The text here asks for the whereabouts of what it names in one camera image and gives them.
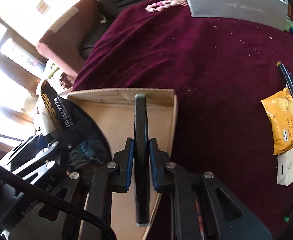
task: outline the wall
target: wall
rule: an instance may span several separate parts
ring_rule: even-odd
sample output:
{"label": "wall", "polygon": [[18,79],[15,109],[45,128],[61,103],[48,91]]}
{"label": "wall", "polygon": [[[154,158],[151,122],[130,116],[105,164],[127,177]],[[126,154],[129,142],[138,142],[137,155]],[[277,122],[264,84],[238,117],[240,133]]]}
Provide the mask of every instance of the wall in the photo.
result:
{"label": "wall", "polygon": [[0,0],[0,17],[31,44],[36,45],[46,30],[79,0],[44,0],[50,9],[37,11],[40,0]]}

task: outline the sunlight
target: sunlight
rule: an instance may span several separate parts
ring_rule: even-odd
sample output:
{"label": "sunlight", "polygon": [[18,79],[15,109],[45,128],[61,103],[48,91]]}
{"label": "sunlight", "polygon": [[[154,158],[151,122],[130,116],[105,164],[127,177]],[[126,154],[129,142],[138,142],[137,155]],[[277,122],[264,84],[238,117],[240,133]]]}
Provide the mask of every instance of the sunlight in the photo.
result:
{"label": "sunlight", "polygon": [[28,72],[32,73],[34,76],[37,76],[38,78],[42,77],[45,65],[33,57],[29,52],[21,48],[11,38],[2,45],[0,52]]}
{"label": "sunlight", "polygon": [[[7,28],[0,23],[0,40],[6,30]],[[29,95],[29,92],[24,87],[14,82],[0,70],[0,106],[20,112],[24,106],[25,99]],[[34,135],[34,128],[13,121],[0,111],[0,134],[24,140]],[[0,141],[11,146],[20,144],[18,141],[1,137]]]}

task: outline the black rod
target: black rod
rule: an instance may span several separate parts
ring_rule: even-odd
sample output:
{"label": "black rod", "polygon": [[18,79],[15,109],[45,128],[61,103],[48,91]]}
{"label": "black rod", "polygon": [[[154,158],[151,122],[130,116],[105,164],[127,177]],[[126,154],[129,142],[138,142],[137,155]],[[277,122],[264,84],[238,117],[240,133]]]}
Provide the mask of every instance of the black rod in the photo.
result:
{"label": "black rod", "polygon": [[134,178],[136,225],[149,225],[149,132],[144,94],[135,95],[134,116]]}

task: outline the burgundy rug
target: burgundy rug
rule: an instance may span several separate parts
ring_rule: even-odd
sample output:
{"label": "burgundy rug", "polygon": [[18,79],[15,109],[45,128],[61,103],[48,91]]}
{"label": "burgundy rug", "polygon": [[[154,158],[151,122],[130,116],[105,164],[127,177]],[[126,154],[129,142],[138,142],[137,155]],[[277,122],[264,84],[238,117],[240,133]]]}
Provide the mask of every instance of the burgundy rug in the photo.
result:
{"label": "burgundy rug", "polygon": [[[182,6],[146,12],[152,2],[120,14],[75,89],[174,89],[172,160],[188,171],[212,171],[279,236],[293,207],[293,183],[276,183],[272,129],[260,100],[284,88],[278,61],[293,73],[293,36],[237,19],[193,18]],[[169,239],[168,201],[164,196],[150,239]]]}

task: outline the white power bank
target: white power bank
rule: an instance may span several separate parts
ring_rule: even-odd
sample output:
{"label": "white power bank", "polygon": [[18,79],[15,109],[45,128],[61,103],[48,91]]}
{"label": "white power bank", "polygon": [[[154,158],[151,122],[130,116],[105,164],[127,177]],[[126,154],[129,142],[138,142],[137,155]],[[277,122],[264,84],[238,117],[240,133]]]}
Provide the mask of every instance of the white power bank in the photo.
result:
{"label": "white power bank", "polygon": [[293,182],[293,148],[278,155],[278,184],[288,186]]}

